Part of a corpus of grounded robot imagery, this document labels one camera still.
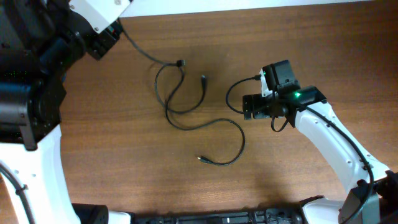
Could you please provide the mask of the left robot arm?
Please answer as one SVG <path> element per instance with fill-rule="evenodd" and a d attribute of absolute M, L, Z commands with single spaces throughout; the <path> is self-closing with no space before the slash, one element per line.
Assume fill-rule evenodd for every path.
<path fill-rule="evenodd" d="M 131 223 L 73 203 L 63 172 L 60 105 L 67 70 L 119 40 L 130 0 L 1 1 L 1 176 L 19 223 Z"/>

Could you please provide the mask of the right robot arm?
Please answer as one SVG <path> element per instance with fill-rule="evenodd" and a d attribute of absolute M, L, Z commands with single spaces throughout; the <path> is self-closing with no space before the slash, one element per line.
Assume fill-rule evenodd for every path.
<path fill-rule="evenodd" d="M 368 152 L 315 86 L 302 88 L 288 60 L 262 67 L 259 94 L 243 96 L 245 119 L 286 118 L 335 171 L 344 201 L 324 196 L 301 204 L 305 223 L 397 223 L 397 173 Z"/>

